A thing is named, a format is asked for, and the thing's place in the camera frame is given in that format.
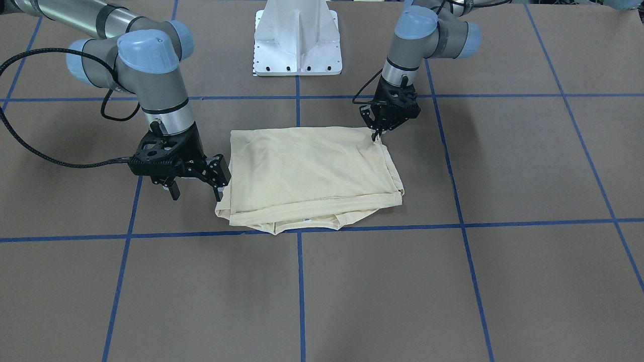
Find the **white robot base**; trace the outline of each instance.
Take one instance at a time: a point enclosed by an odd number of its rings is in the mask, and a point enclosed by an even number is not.
[[[337,13],[324,0],[269,0],[257,12],[253,75],[341,72]]]

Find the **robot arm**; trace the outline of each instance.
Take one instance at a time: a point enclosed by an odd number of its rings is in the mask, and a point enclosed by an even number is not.
[[[68,68],[82,82],[137,96],[149,129],[128,160],[135,175],[150,176],[154,184],[170,191],[173,200],[180,195],[176,177],[198,178],[221,200],[230,172],[223,155],[204,155],[179,70],[180,59],[194,49],[185,25],[158,23],[102,0],[2,0],[0,4],[0,14],[45,16],[96,38],[75,41],[70,48],[113,64],[113,71],[71,53]]]
[[[480,44],[480,30],[462,22],[457,15],[476,7],[494,6],[508,1],[407,0],[396,24],[391,47],[378,81],[374,98],[360,107],[373,139],[393,130],[421,112],[416,103],[413,82],[425,58],[466,58]]]

